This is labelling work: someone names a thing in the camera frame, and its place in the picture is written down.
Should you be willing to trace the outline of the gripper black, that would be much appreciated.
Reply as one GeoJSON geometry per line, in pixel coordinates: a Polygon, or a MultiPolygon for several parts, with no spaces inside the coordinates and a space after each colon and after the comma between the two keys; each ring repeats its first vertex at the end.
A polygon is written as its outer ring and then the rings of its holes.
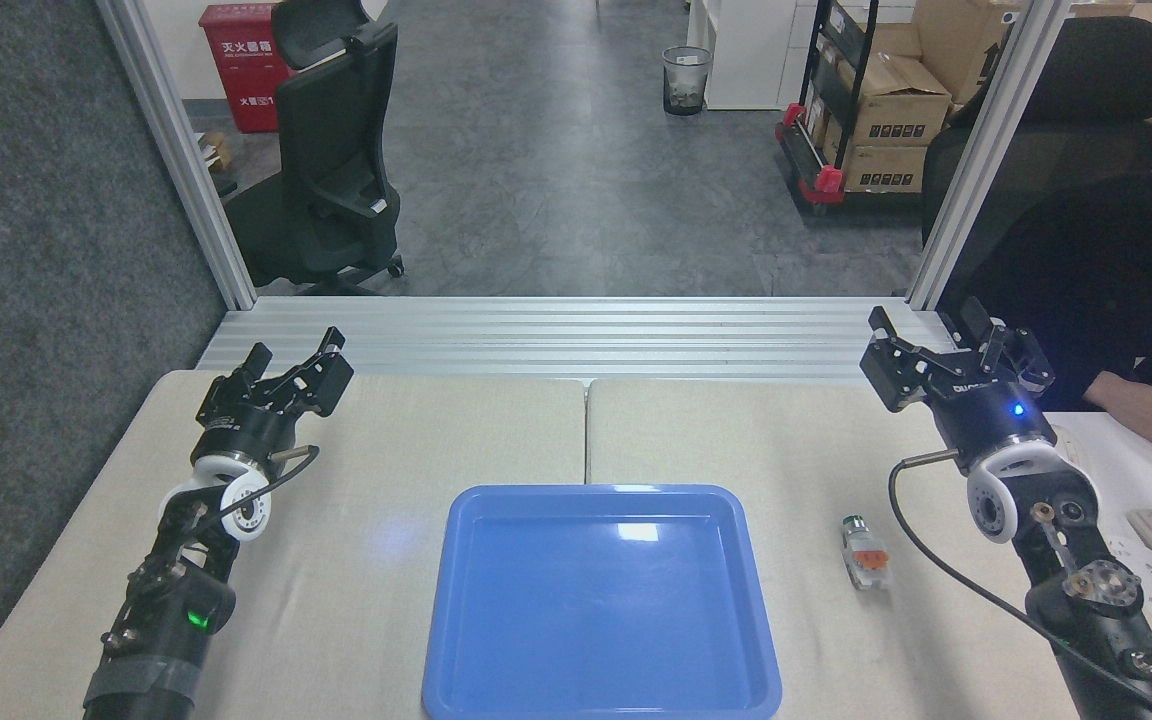
{"type": "Polygon", "coordinates": [[[326,329],[317,351],[282,376],[266,381],[266,409],[256,400],[256,384],[273,359],[268,346],[255,343],[247,361],[229,376],[211,382],[196,419],[204,433],[196,458],[242,455],[264,473],[282,473],[285,461],[271,456],[294,445],[296,423],[312,411],[329,416],[338,407],[355,370],[342,354],[346,343],[338,327],[326,329]]]}
{"type": "MultiPolygon", "coordinates": [[[[973,364],[991,379],[956,378],[935,382],[935,427],[947,448],[957,454],[958,471],[970,471],[983,458],[1006,446],[1058,435],[1044,418],[1033,395],[1043,395],[1055,374],[1034,334],[990,314],[977,297],[967,297],[940,318],[958,348],[975,355],[973,364]]],[[[873,306],[872,329],[861,356],[861,373],[890,414],[918,401],[933,374],[950,376],[940,354],[897,336],[890,314],[873,306]]]]}

